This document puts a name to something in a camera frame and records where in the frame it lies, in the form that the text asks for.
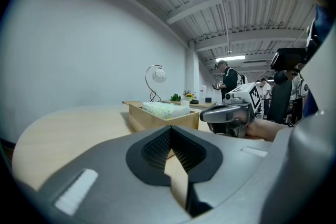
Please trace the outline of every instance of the gray robot arm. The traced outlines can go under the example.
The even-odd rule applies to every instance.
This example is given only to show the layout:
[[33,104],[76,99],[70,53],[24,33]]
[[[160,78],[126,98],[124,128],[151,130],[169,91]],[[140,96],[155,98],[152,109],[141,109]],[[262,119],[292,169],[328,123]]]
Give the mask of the gray robot arm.
[[214,133],[244,137],[246,126],[254,121],[260,102],[256,84],[242,84],[227,93],[222,104],[203,110],[199,118],[207,122]]

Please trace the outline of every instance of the human hand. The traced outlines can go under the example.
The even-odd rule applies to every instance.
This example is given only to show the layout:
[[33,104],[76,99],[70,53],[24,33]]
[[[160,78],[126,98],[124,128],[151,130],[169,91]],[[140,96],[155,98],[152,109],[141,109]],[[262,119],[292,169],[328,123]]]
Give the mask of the human hand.
[[246,135],[250,137],[260,137],[265,141],[273,141],[278,131],[288,128],[287,125],[278,124],[262,119],[255,119],[246,128]]

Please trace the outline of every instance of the white label strip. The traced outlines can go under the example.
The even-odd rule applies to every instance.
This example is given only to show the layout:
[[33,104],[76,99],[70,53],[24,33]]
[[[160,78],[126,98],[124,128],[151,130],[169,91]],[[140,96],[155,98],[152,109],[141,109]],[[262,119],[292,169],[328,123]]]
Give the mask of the white label strip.
[[249,154],[252,154],[252,155],[256,155],[256,156],[259,156],[259,157],[266,157],[267,155],[267,151],[262,151],[262,150],[258,150],[256,148],[253,148],[253,147],[249,147],[249,146],[244,146],[241,151],[244,151],[246,153],[249,153]]
[[96,181],[98,173],[85,169],[70,187],[56,200],[55,206],[64,213],[73,216]]

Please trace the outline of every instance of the cable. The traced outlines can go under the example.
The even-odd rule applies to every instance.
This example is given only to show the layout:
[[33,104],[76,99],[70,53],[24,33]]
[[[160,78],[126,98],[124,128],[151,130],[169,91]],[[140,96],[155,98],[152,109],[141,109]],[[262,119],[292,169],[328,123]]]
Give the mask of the cable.
[[294,44],[304,35],[305,32],[306,31],[302,31],[301,35],[296,40],[294,40],[294,42],[291,45],[292,48],[294,47]]
[[228,51],[230,51],[230,41],[229,41],[229,28],[227,26],[227,19],[226,19],[226,13],[224,10],[224,2],[223,0],[220,0],[221,7],[222,7],[222,12],[224,16],[224,23],[225,23],[225,28],[226,28],[226,38],[227,38],[227,46],[228,46]]

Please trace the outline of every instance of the ceiling light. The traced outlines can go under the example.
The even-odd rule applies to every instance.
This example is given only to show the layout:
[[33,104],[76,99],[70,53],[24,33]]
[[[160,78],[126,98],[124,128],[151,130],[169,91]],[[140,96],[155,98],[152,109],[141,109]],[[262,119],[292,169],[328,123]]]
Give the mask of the ceiling light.
[[224,61],[232,61],[232,60],[244,60],[245,55],[240,55],[240,56],[230,56],[230,57],[224,57],[224,58],[217,58],[216,62],[219,62],[220,60]]

